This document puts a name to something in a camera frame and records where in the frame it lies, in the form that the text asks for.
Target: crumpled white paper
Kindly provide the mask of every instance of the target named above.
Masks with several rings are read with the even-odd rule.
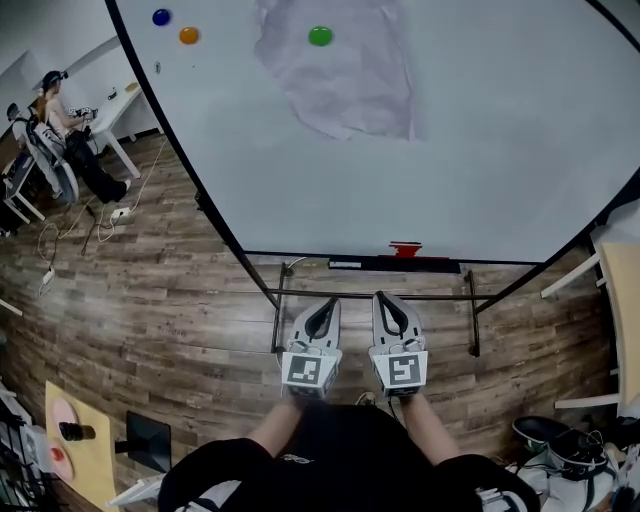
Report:
[[[413,138],[412,88],[396,0],[256,0],[255,53],[300,120],[330,137]],[[316,26],[332,30],[324,47]]]

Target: whiteboard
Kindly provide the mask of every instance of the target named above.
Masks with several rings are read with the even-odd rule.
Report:
[[[405,241],[419,256],[550,258],[640,165],[640,55],[585,0],[399,1],[423,132],[410,142],[302,125],[254,56],[254,0],[117,5],[245,251],[371,256]],[[180,43],[185,26],[197,44]]]

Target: power strip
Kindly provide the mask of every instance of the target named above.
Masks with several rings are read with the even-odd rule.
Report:
[[[111,214],[111,224],[116,224],[122,217],[127,217],[131,213],[131,208],[118,208]]]

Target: wooden floor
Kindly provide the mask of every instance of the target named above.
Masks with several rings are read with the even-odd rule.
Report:
[[[164,138],[125,144],[143,174],[122,206],[132,206]],[[125,178],[115,156],[106,168]],[[47,222],[71,226],[91,195],[63,215],[43,196]],[[99,243],[83,212],[59,241],[51,290],[38,299],[47,263],[37,250],[45,224],[23,226],[0,240],[0,297],[24,311],[4,309],[0,326],[8,342],[1,354],[7,385],[44,425],[45,381],[109,414],[123,435],[127,410],[171,424],[174,463],[213,439],[246,434],[280,395],[279,369],[269,354],[273,307],[226,249],[194,201],[195,187],[167,144],[142,199],[115,235]],[[101,204],[91,203],[99,216]],[[108,205],[105,218],[115,208]],[[101,236],[108,235],[101,230]],[[42,237],[47,258],[53,230]],[[553,415],[558,398],[606,391],[609,345],[595,275],[587,274],[556,297],[539,291],[586,256],[576,250],[497,306],[480,315],[482,356],[468,354],[471,317],[466,302],[414,303],[429,346],[425,393],[462,446],[504,453],[511,421],[524,414]],[[275,258],[254,261],[277,286]],[[496,292],[527,268],[476,265],[478,293]],[[462,276],[329,271],[326,261],[295,267],[289,287],[397,293],[467,293]],[[312,300],[285,299],[295,316]],[[375,390],[366,349],[371,341],[371,305],[343,301],[341,348],[345,352],[331,400],[354,401]],[[151,472],[118,456],[124,489]],[[92,510],[67,495],[73,510]]]

